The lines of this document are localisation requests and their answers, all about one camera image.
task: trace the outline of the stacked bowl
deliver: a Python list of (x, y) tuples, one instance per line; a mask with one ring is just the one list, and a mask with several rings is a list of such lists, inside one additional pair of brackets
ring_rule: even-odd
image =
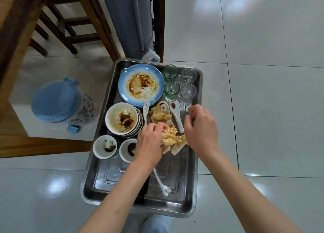
[(136, 136), (144, 124), (141, 112), (126, 102), (117, 103), (109, 108), (105, 122), (113, 134), (123, 138)]

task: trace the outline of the dirty plate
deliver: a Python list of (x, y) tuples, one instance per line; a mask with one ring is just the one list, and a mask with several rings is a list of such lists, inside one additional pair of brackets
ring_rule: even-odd
[(164, 78), (156, 67), (136, 64), (121, 74), (118, 90), (124, 101), (142, 108), (145, 102), (149, 101), (152, 105), (161, 98)]

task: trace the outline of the person's left hand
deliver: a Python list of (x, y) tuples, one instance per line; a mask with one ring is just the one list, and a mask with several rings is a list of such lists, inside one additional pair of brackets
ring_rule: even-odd
[(158, 164), (163, 152), (167, 148), (167, 146), (161, 145), (162, 131), (167, 127), (167, 124), (163, 122), (158, 122), (157, 124), (150, 123), (143, 126), (138, 134), (135, 160), (148, 166), (151, 171)]

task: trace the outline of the stainless steel tray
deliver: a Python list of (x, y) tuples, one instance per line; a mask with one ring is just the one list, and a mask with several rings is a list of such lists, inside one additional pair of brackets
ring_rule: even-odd
[[(99, 125), (96, 130), (95, 139), (99, 136), (108, 134), (116, 138), (118, 146), (124, 140), (113, 135), (105, 125), (105, 114), (115, 103), (122, 102), (118, 92), (118, 80), (122, 72), (128, 67), (138, 63), (150, 64), (162, 71), (165, 63), (144, 62), (135, 59), (119, 59), (112, 68), (111, 81), (108, 85), (104, 99), (104, 107), (100, 113)], [(190, 66), (176, 65), (179, 68), (179, 75), (176, 81), (180, 81), (181, 71)], [(193, 104), (201, 104), (201, 94), (203, 89), (203, 74), (196, 67), (190, 67), (197, 71), (198, 77), (194, 85), (197, 88), (197, 96), (193, 99)], [(181, 119), (184, 120), (188, 112), (181, 112)], [(96, 158), (91, 151), (85, 169), (80, 192), (83, 200), (89, 204), (99, 205), (107, 193), (119, 181), (128, 167), (120, 158), (119, 154), (107, 159)], [(173, 156), (171, 152), (166, 153), (156, 166), (156, 171), (164, 185), (171, 189), (168, 197), (165, 197), (152, 173), (138, 197), (135, 200), (132, 211), (146, 212), (167, 215), (178, 218), (189, 217), (196, 207), (197, 196), (197, 177), (198, 177), (198, 157), (192, 149), (186, 145), (181, 152)]]

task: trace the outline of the glass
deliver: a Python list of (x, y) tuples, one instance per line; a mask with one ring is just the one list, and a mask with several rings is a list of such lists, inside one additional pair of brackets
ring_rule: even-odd
[(192, 84), (184, 84), (181, 87), (178, 101), (180, 103), (180, 110), (187, 111), (192, 106), (192, 100), (197, 95), (197, 89)]
[(163, 68), (163, 75), (165, 82), (175, 80), (175, 78), (178, 76), (178, 68), (175, 65), (167, 65), (165, 68)]
[(192, 68), (186, 68), (181, 72), (180, 86), (184, 84), (193, 84), (197, 79), (197, 72)]
[(180, 91), (180, 85), (174, 80), (170, 80), (164, 85), (164, 96), (167, 100), (175, 99)]

